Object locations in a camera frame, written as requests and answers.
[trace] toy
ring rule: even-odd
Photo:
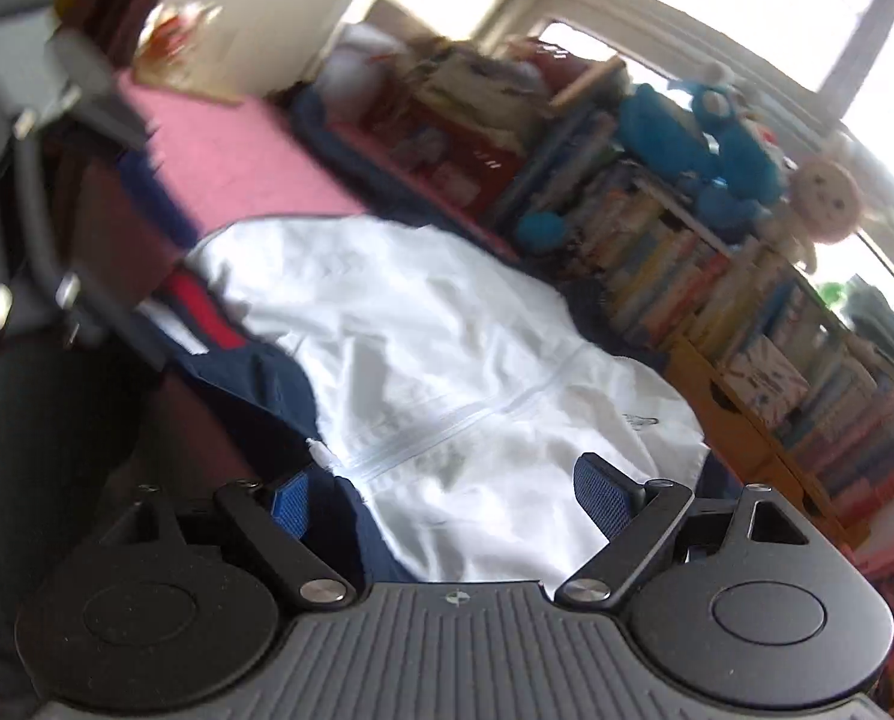
[[[817,269],[815,244],[844,240],[863,216],[861,191],[847,170],[822,154],[804,162],[790,179],[787,202],[756,220],[757,237],[793,263]]]
[[[717,155],[690,111],[642,83],[620,106],[617,139],[653,172],[671,183],[684,173],[701,181],[719,174]]]
[[[527,214],[517,223],[514,240],[523,252],[542,257],[564,245],[567,240],[567,224],[550,211]]]
[[[691,94],[690,111],[641,84],[621,104],[618,139],[653,172],[679,185],[702,223],[727,242],[740,242],[785,189],[784,156],[756,118],[756,90],[735,82],[719,63],[705,68],[699,81],[671,87]],[[705,133],[716,140],[717,153]]]

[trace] zipper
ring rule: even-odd
[[[581,351],[591,346],[589,341],[582,341],[556,367],[554,372],[540,384],[530,386],[510,398],[492,398],[487,401],[463,406],[440,418],[410,427],[400,435],[387,440],[369,452],[354,456],[347,464],[341,464],[336,471],[346,476],[351,482],[372,482],[379,476],[395,469],[402,463],[428,452],[436,445],[444,443],[451,437],[477,424],[492,415],[509,415],[524,408],[537,395],[556,384],[564,375]],[[369,466],[369,470],[359,473],[360,467]]]

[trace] grey ribbed plastic base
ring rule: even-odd
[[[860,698],[802,716],[885,715]],[[49,704],[38,720],[93,717]],[[556,608],[532,583],[378,584],[353,608],[300,618],[281,652],[238,688],[170,714],[172,720],[621,717],[743,714],[679,692],[638,661],[611,619]]]

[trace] logo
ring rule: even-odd
[[[654,416],[637,416],[635,413],[626,413],[623,418],[628,420],[628,425],[631,425],[631,428],[636,431],[660,423],[660,420]]]
[[[444,596],[444,601],[447,603],[454,605],[455,607],[462,607],[470,600],[470,596],[467,595],[463,590],[454,590],[453,592],[447,593]]]

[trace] red fabric stripe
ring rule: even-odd
[[[237,349],[247,344],[247,339],[230,326],[194,276],[184,271],[174,271],[167,276],[164,286],[183,303],[199,324],[200,331],[221,349]]]

